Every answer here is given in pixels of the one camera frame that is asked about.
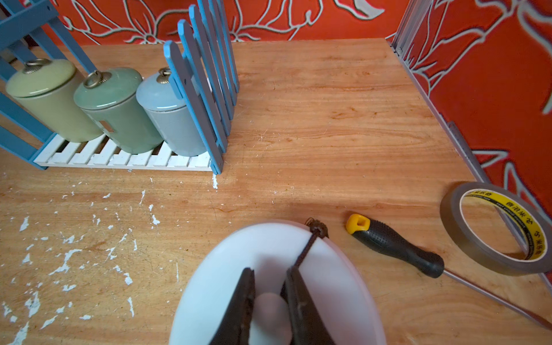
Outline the white ceramic jar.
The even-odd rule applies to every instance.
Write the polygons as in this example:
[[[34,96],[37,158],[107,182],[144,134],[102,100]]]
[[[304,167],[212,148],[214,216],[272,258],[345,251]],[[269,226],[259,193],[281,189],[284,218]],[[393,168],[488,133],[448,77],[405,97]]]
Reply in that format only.
[[[175,314],[171,344],[210,344],[244,268],[254,270],[256,298],[248,344],[291,344],[286,271],[296,266],[335,344],[384,344],[375,302],[359,272],[310,220],[269,221],[234,232],[189,280]]]

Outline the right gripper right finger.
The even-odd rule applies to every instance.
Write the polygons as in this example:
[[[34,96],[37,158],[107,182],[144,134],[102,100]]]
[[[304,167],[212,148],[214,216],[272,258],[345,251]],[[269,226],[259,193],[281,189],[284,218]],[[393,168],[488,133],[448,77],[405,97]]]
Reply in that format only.
[[[288,306],[291,344],[335,344],[298,267],[292,266],[286,271],[281,297]]]

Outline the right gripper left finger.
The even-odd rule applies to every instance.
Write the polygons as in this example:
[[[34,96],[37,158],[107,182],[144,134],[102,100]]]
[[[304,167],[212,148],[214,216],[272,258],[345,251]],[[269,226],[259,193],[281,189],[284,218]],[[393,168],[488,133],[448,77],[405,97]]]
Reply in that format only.
[[[241,273],[227,310],[210,345],[248,345],[255,298],[254,270],[247,267]]]

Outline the green small canister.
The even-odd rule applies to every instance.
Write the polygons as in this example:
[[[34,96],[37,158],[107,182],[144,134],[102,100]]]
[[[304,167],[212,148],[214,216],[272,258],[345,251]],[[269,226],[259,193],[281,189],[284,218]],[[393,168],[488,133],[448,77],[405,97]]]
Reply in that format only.
[[[141,154],[155,149],[163,138],[137,101],[143,82],[133,68],[95,70],[73,95],[76,105],[123,151]]]

